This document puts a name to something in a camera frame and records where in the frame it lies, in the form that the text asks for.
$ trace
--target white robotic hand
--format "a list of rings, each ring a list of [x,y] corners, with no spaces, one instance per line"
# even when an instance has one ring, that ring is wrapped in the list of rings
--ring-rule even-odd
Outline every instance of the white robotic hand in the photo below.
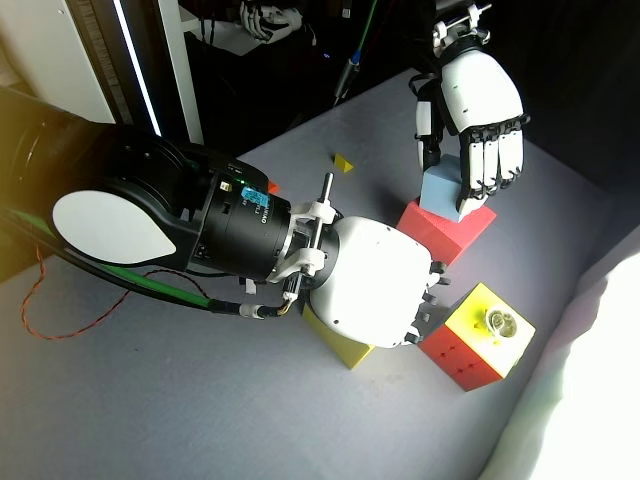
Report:
[[[244,1],[240,4],[240,22],[252,37],[269,44],[298,30],[302,26],[302,15],[295,8],[281,10],[272,5]]]
[[[463,217],[520,176],[521,128],[528,121],[513,81],[481,50],[489,38],[477,29],[481,13],[471,5],[466,17],[435,25],[433,51],[441,74],[419,75],[411,84],[418,97],[416,138],[423,170],[440,161],[445,125],[460,138],[462,185],[456,208]],[[419,90],[413,87],[417,80],[426,80]]]

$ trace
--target metal ring on block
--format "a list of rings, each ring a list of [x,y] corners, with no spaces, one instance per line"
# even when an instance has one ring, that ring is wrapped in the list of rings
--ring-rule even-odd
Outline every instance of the metal ring on block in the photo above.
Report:
[[[512,338],[518,332],[518,323],[506,305],[494,305],[487,310],[484,319],[494,337]]]

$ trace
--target blue block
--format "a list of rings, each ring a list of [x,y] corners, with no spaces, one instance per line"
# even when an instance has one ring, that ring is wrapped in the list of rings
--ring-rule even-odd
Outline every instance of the blue block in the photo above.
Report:
[[[440,164],[430,167],[422,176],[420,208],[459,223],[462,218],[456,210],[456,200],[460,184],[460,159],[443,155]]]

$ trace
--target red side of block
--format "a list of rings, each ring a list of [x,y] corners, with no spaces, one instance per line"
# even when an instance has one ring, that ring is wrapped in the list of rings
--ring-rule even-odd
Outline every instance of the red side of block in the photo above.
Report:
[[[414,200],[396,228],[427,247],[434,260],[451,265],[495,218],[493,210],[483,206],[456,223],[423,210]]]
[[[429,335],[420,348],[466,391],[502,379],[446,325]]]
[[[280,191],[280,185],[273,183],[271,180],[269,180],[269,186],[267,187],[267,192],[269,192],[271,195],[275,195],[279,191]]]

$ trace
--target green cable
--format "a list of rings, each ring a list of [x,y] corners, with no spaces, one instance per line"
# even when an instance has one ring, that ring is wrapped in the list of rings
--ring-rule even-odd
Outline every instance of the green cable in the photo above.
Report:
[[[377,5],[378,0],[373,0],[373,3],[371,4],[371,10],[369,10],[369,17],[367,18],[367,23],[365,24],[364,31],[362,32],[362,38],[360,39],[360,44],[358,45],[358,50],[362,50],[362,47],[364,46],[364,41],[367,38],[367,34],[369,33],[369,27],[371,26],[373,13],[375,12]]]
[[[47,235],[50,235],[51,237],[55,238],[55,235],[47,225],[47,222],[45,222],[40,217],[36,217],[35,215],[30,215],[28,213],[20,212],[18,210],[11,210],[11,211],[14,214],[16,214],[18,217],[29,222],[38,230],[41,230]],[[209,305],[210,300],[208,298],[202,297],[200,295],[196,295],[191,292],[180,290],[179,288],[166,285],[162,282],[158,282],[156,280],[152,280],[147,277],[143,277],[142,275],[132,272],[131,270],[128,270],[126,268],[100,264],[100,269],[107,270],[111,272],[111,274],[116,275],[117,277],[123,278],[125,280],[128,280],[131,283],[135,283],[138,286],[145,287],[159,293],[164,293],[166,295],[170,295],[174,298],[177,298],[189,303],[193,303],[194,305],[198,305],[201,307],[206,307]]]

